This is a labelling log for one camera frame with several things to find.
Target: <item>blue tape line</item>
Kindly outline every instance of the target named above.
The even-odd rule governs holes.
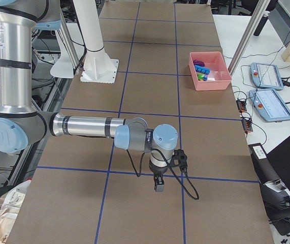
[[[203,117],[203,116],[190,116],[190,115],[174,115],[174,114],[159,114],[159,113],[122,112],[122,111],[96,110],[96,109],[85,109],[85,108],[66,108],[66,107],[62,107],[61,109],[64,109],[64,110],[77,110],[77,111],[90,111],[90,112],[120,113],[120,114],[139,114],[139,115],[152,115],[152,116],[170,116],[170,117],[180,117],[180,118],[202,118],[202,119],[241,121],[241,119],[239,119],[239,118],[217,118],[217,117]]]
[[[68,171],[86,171],[86,172],[94,172],[94,173],[113,173],[113,174],[129,174],[136,175],[134,172],[126,172],[126,171],[116,171],[116,170],[100,170],[100,169],[84,169],[84,168],[67,168],[67,167],[55,167],[55,166],[37,166],[38,169],[54,169],[54,170],[68,170]],[[141,173],[143,176],[153,176],[153,174]],[[174,178],[171,174],[164,174],[164,177]],[[211,177],[198,177],[198,176],[189,176],[190,179],[198,179],[198,180],[212,180],[212,181],[230,181],[230,182],[242,182],[242,183],[259,183],[258,180],[249,180],[249,179],[226,179],[226,178],[211,178]]]
[[[202,179],[202,180],[215,180],[215,181],[230,181],[230,182],[243,182],[243,183],[259,183],[258,180],[249,179],[225,179],[225,178],[211,178],[211,177],[196,177],[189,176],[190,179]]]
[[[120,101],[120,106],[119,106],[118,118],[120,118],[120,115],[121,115],[121,108],[122,108],[122,103],[123,103],[123,98],[124,98],[124,91],[125,91],[125,86],[126,86],[126,80],[127,80],[127,77],[128,77],[128,71],[129,71],[129,65],[130,65],[130,59],[131,59],[131,53],[132,53],[133,45],[134,45],[135,32],[136,32],[136,26],[137,26],[137,19],[138,19],[138,15],[139,15],[139,10],[140,10],[140,3],[138,5],[138,11],[137,11],[136,22],[135,22],[135,27],[134,27],[133,39],[132,39],[132,43],[131,43],[131,46],[130,46],[130,52],[129,52],[129,57],[128,57],[128,65],[126,67],[126,74],[125,74],[124,83],[123,83],[123,89],[122,89],[121,101]]]
[[[117,43],[135,43],[135,44],[154,44],[154,45],[175,45],[172,43],[159,43],[159,42],[127,42],[127,41],[114,41],[114,40],[105,40],[103,42],[117,42]],[[220,45],[200,45],[200,44],[176,44],[177,46],[194,46],[194,47],[220,47]]]
[[[137,113],[137,112],[121,112],[123,114],[137,114],[137,115],[153,115],[153,116],[168,116],[168,117],[178,117],[178,115],[172,114],[159,114],[159,113]]]
[[[88,172],[96,172],[96,173],[107,173],[107,170],[99,170],[99,169],[82,169],[82,168],[66,168],[66,167],[54,167],[54,166],[37,166],[38,169],[58,169],[58,170],[71,170],[71,171],[88,171]]]
[[[108,17],[100,17],[99,19],[119,19],[119,20],[141,20],[141,21],[160,21],[160,22],[178,22],[178,23],[214,24],[214,22],[181,21],[181,20],[159,20],[159,19],[123,19],[123,18],[108,18]]]
[[[61,109],[64,109],[64,110],[76,110],[76,111],[89,111],[89,112],[118,113],[118,111],[97,110],[97,109],[84,109],[84,108],[66,108],[66,107],[62,107]]]
[[[112,158],[113,158],[113,151],[114,151],[114,143],[112,144],[112,149],[111,149],[111,155],[110,155],[110,162],[109,162],[109,167],[105,179],[105,186],[104,186],[104,191],[103,191],[103,197],[102,197],[102,202],[101,202],[101,209],[100,209],[100,214],[99,214],[99,221],[98,221],[98,226],[96,228],[96,235],[94,239],[94,244],[98,243],[98,238],[99,238],[99,232],[100,232],[100,226],[101,226],[101,220],[102,220],[102,214],[103,214],[103,208],[104,208],[104,201],[105,201],[105,196],[106,196],[106,190],[108,187],[108,182],[109,182],[109,176],[110,176],[110,169],[111,169],[111,164],[112,164]]]
[[[216,119],[216,120],[231,120],[231,121],[241,121],[239,118],[217,118],[217,117],[201,117],[201,116],[189,116],[181,115],[182,118],[204,118],[204,119]]]
[[[130,73],[130,74],[144,74],[144,75],[170,75],[170,76],[176,76],[177,75],[177,74],[147,73],[147,72],[135,72],[135,71],[128,71],[127,73]]]

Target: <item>metal pole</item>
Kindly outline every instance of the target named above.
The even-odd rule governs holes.
[[[246,30],[242,36],[242,39],[240,41],[240,44],[238,45],[234,57],[230,63],[230,66],[228,67],[228,71],[231,75],[234,74],[238,63],[241,60],[241,57],[243,56],[243,53],[247,47],[248,41],[250,40],[253,32],[255,31],[257,25],[259,24],[265,10],[267,9],[267,6],[269,4],[270,0],[259,0],[257,3],[257,6],[255,8],[255,11],[250,19],[250,22],[248,23]]]
[[[77,68],[78,63],[79,63],[77,52],[75,50],[74,44],[72,42],[71,36],[68,31],[68,27],[66,25],[65,18],[61,10],[60,10],[60,16],[61,16],[61,27],[60,27],[60,30],[58,30],[58,33],[62,39],[64,46],[66,47],[67,53],[75,69]]]

